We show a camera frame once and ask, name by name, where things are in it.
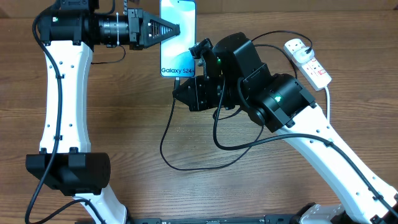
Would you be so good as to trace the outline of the blue Samsung Galaxy smartphone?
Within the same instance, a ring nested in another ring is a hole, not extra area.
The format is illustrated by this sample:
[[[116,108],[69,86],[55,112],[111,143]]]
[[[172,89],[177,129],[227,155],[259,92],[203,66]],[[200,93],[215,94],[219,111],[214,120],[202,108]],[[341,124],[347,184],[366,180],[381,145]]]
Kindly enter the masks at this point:
[[[195,60],[189,48],[196,44],[196,2],[161,0],[160,17],[180,27],[179,35],[161,42],[160,74],[163,77],[193,77]]]

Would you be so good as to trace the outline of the white power strip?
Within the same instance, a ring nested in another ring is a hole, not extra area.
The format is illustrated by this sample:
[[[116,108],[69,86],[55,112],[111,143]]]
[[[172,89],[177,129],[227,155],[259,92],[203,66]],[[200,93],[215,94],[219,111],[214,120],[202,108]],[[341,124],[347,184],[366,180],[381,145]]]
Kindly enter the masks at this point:
[[[331,76],[322,67],[320,62],[313,57],[310,61],[305,64],[299,65],[294,57],[293,53],[306,45],[300,39],[292,39],[284,44],[284,50],[287,55],[292,59],[293,63],[301,71],[304,77],[308,80],[311,86],[316,90],[322,90],[328,86],[331,82]]]

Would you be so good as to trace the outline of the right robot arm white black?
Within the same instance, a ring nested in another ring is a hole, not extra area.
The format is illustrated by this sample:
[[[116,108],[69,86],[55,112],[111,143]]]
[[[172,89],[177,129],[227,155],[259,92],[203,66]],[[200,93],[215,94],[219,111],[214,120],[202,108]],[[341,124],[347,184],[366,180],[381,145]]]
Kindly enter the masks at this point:
[[[310,203],[292,223],[396,223],[397,190],[380,179],[333,129],[311,93],[292,75],[271,75],[255,45],[241,32],[190,49],[204,74],[174,90],[190,111],[240,106],[312,165],[340,200]]]

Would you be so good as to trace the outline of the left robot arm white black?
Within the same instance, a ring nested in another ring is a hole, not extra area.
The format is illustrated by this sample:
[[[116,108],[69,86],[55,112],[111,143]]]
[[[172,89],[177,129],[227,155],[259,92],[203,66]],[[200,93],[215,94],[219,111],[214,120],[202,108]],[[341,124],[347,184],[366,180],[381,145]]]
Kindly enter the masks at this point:
[[[86,108],[94,47],[142,50],[178,36],[180,26],[139,8],[126,7],[123,15],[98,9],[98,1],[56,0],[34,19],[47,64],[47,106],[39,151],[25,166],[39,187],[71,196],[94,223],[132,223],[109,184],[109,156],[91,151]]]

